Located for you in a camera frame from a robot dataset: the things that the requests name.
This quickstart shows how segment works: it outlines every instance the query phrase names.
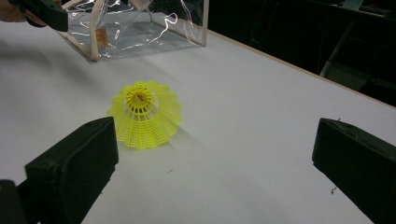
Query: shuttlecock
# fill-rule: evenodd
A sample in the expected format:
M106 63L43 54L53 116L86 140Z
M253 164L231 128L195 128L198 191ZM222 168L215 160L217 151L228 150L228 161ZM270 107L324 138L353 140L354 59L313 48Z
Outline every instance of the shuttlecock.
M156 147L177 132L181 105L177 95L156 81L136 81L112 98L108 116L115 121L117 139L127 147Z

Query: shuttlecock mesh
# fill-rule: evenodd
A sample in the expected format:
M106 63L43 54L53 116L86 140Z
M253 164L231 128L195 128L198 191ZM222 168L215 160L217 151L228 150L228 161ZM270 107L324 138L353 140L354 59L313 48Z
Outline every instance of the shuttlecock mesh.
M144 149L167 142L177 132L181 105L166 85L137 81L113 97L106 114L114 117L119 141Z

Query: white table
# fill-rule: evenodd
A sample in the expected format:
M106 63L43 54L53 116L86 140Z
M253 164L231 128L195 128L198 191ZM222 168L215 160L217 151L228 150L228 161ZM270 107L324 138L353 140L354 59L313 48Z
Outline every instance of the white table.
M85 122L124 85L157 80L179 96L180 129L120 163L83 223L371 223L311 160L320 118L396 145L396 110L208 36L205 48L88 63L50 28L0 23L0 178Z

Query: transparent plastic box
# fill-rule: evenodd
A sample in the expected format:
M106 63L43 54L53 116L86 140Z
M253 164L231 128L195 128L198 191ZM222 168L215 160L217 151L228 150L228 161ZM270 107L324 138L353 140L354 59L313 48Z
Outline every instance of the transparent plastic box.
M206 44L208 0L71 0L61 36L91 60Z

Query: black object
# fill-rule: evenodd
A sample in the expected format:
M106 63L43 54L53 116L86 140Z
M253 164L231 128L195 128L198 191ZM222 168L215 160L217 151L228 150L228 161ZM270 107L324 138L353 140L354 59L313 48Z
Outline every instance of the black object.
M396 223L396 147L350 124L321 119L314 165L374 223Z
M54 30L62 32L68 30L67 12L51 0L8 0L8 2L20 6L22 12L29 10Z
M17 188L0 181L0 223L81 223L118 161L113 118L84 124L29 162Z

